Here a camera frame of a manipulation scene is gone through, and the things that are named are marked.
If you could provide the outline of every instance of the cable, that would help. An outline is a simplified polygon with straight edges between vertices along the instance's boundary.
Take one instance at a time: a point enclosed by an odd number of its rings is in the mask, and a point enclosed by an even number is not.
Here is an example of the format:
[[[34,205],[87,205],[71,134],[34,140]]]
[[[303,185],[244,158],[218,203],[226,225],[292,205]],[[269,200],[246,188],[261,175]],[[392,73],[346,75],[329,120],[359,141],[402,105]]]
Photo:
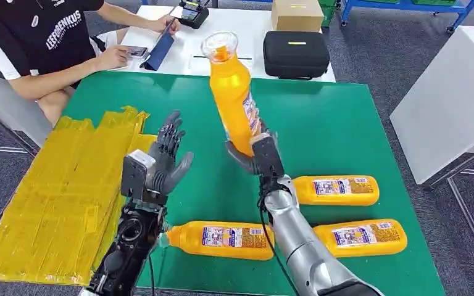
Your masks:
[[[291,278],[289,277],[288,273],[286,272],[286,269],[285,269],[284,265],[282,264],[281,259],[279,258],[279,256],[277,255],[277,252],[275,251],[275,248],[273,247],[272,241],[270,240],[270,236],[268,235],[268,231],[266,231],[266,224],[264,223],[264,216],[263,216],[262,212],[263,212],[263,208],[259,207],[260,222],[262,223],[262,229],[264,230],[264,234],[266,235],[266,240],[268,241],[268,245],[270,245],[270,248],[272,249],[273,255],[277,259],[277,263],[279,263],[279,266],[281,267],[281,269],[283,271],[283,274],[285,275],[286,279],[288,280],[289,285],[293,289],[293,292],[295,292],[296,296],[299,296],[299,292],[297,291],[297,288],[295,288],[295,285],[291,281]]]
[[[154,265],[152,264],[152,257],[150,257],[150,255],[148,255],[148,263],[150,264],[150,279],[152,280],[152,296],[155,296]]]

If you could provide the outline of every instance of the person's hand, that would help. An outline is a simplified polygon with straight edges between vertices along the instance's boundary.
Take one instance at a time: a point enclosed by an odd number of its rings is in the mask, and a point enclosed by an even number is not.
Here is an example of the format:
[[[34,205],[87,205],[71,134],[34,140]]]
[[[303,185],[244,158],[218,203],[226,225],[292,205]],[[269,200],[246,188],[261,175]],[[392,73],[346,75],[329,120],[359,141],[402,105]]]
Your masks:
[[[130,54],[127,46],[115,45],[108,47],[102,54],[94,58],[96,71],[104,71],[126,67]]]
[[[156,20],[154,24],[154,28],[152,30],[160,33],[164,31],[164,29],[170,22],[173,22],[173,24],[170,26],[170,29],[168,32],[171,35],[173,35],[175,34],[175,32],[177,32],[181,28],[181,23],[179,22],[179,20],[169,15],[165,15],[161,17],[160,19]]]
[[[166,121],[159,130],[157,140],[150,147],[148,155],[156,160],[155,173],[147,176],[146,187],[150,190],[168,195],[177,186],[191,166],[193,153],[184,154],[181,162],[175,166],[177,149],[185,131],[179,131],[179,126],[183,123],[179,118],[181,112],[173,111],[166,118]]]

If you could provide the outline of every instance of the white table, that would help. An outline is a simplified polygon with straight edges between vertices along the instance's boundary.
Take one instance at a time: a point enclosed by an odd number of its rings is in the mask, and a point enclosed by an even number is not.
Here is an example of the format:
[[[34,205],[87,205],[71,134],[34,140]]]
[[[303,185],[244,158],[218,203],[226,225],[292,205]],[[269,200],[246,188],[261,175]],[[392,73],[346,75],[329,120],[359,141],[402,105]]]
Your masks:
[[[417,184],[474,153],[474,27],[459,27],[390,115]]]
[[[150,20],[169,13],[171,6],[141,6],[138,15]],[[270,11],[263,10],[240,10],[240,9],[210,9],[210,15],[202,26],[195,30],[190,27],[181,26],[181,30],[174,36],[175,42],[166,55],[157,73],[179,74],[179,75],[210,75],[210,63],[203,57],[201,43],[209,35],[217,31],[232,31],[239,38],[237,55],[250,69],[253,78],[270,78],[264,70],[264,58],[262,55],[262,42],[266,32],[272,30]],[[153,48],[158,33],[141,28],[131,27],[122,41],[123,45],[145,46]],[[138,66],[140,60],[133,60],[128,68],[122,71],[145,72]],[[328,73],[314,78],[313,81],[335,82],[333,70],[328,66]]]

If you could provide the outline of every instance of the gray carpet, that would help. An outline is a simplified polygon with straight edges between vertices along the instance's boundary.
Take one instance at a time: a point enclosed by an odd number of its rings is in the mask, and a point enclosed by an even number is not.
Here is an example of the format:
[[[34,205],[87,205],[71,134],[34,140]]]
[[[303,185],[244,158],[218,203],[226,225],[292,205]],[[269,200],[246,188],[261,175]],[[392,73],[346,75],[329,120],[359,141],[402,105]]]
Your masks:
[[[136,11],[136,0],[117,0]],[[160,5],[174,5],[159,0]],[[270,4],[220,1],[221,8],[270,9]],[[367,83],[394,151],[418,220],[447,295],[474,295],[474,241],[446,183],[436,190],[414,183],[391,126],[389,114],[448,39],[445,29],[456,15],[437,17],[425,12],[352,10],[342,28],[338,15],[324,29],[338,81]],[[87,14],[92,34],[120,28]],[[474,16],[465,22],[474,23]],[[0,134],[0,142],[6,141]],[[13,193],[30,160],[24,155],[0,154],[0,211]],[[459,190],[474,215],[474,176],[456,177]],[[22,283],[0,283],[0,295],[76,295],[77,288]]]

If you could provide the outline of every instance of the green table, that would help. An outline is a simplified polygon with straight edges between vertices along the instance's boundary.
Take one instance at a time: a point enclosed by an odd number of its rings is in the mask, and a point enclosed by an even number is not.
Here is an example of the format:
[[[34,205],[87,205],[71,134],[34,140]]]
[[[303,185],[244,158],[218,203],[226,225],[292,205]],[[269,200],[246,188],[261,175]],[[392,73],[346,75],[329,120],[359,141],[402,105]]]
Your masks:
[[[286,172],[302,175],[372,175],[381,197],[371,207],[302,207],[310,224],[394,218],[408,236],[397,255],[341,259],[386,295],[444,295],[409,196],[366,85],[308,81],[252,81],[260,116],[278,132]],[[95,74],[81,83],[64,111],[97,125],[106,110],[131,105],[151,114],[144,133],[157,133],[166,116],[182,111],[179,154],[195,153],[191,171],[168,200],[168,221],[260,223],[258,178],[247,175],[224,148],[225,133],[208,77],[146,73]],[[244,294],[292,295],[275,260],[193,256],[170,247],[152,254],[156,286]],[[150,286],[145,270],[138,283]]]

